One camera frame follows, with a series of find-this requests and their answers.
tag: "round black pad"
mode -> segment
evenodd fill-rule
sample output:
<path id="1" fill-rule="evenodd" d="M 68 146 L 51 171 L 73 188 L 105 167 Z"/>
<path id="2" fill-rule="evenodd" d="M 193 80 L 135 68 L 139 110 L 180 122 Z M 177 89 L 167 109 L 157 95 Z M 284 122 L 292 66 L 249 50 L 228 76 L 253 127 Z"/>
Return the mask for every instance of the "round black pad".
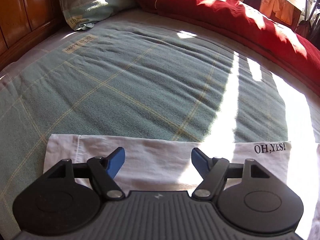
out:
<path id="1" fill-rule="evenodd" d="M 303 214 L 301 199 L 281 183 L 240 183 L 218 199 L 220 213 L 251 233 L 275 234 L 295 229 Z"/>
<path id="2" fill-rule="evenodd" d="M 13 203 L 21 230 L 42 236 L 75 231 L 98 213 L 100 199 L 91 189 L 62 178 L 32 184 Z"/>
<path id="3" fill-rule="evenodd" d="M 254 191 L 244 197 L 248 208 L 258 212 L 271 212 L 281 205 L 281 198 L 269 191 Z"/>

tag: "pillow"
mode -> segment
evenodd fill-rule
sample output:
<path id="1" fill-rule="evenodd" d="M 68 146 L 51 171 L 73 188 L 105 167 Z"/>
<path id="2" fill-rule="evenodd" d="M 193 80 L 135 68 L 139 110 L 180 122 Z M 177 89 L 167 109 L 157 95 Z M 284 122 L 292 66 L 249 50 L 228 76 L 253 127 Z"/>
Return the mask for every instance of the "pillow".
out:
<path id="1" fill-rule="evenodd" d="M 134 0 L 60 0 L 63 15 L 73 30 L 92 28 L 121 10 L 136 6 Z"/>

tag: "bed sheet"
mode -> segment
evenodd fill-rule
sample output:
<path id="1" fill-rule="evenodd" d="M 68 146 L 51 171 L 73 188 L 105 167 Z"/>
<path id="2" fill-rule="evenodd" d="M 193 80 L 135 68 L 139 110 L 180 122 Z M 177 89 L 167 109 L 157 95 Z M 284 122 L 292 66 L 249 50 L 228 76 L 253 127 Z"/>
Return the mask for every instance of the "bed sheet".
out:
<path id="1" fill-rule="evenodd" d="M 185 22 L 134 9 L 64 28 L 0 72 L 0 233 L 19 232 L 12 202 L 42 173 L 52 133 L 208 141 L 217 152 L 307 144 L 320 142 L 319 106 L 276 64 Z"/>

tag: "black device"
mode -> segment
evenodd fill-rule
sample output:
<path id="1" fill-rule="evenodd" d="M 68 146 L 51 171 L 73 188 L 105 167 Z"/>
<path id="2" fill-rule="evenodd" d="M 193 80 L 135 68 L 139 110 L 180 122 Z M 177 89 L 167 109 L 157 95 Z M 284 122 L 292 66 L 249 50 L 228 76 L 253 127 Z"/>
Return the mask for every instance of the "black device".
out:
<path id="1" fill-rule="evenodd" d="M 131 191 L 113 178 L 124 163 L 119 147 L 86 163 L 63 159 L 17 196 L 16 240 L 301 240 L 301 199 L 254 159 L 244 164 L 191 153 L 202 183 L 187 191 Z M 89 178 L 93 188 L 75 178 Z M 228 178 L 242 178 L 227 189 Z"/>

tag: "orange cloth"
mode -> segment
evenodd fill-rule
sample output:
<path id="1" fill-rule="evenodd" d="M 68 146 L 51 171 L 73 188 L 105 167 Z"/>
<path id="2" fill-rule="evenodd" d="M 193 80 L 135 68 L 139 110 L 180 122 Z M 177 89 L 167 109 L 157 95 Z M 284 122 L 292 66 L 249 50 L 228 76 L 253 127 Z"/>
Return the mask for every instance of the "orange cloth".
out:
<path id="1" fill-rule="evenodd" d="M 270 18 L 272 11 L 281 21 L 292 24 L 294 6 L 287 0 L 261 0 L 259 11 Z"/>

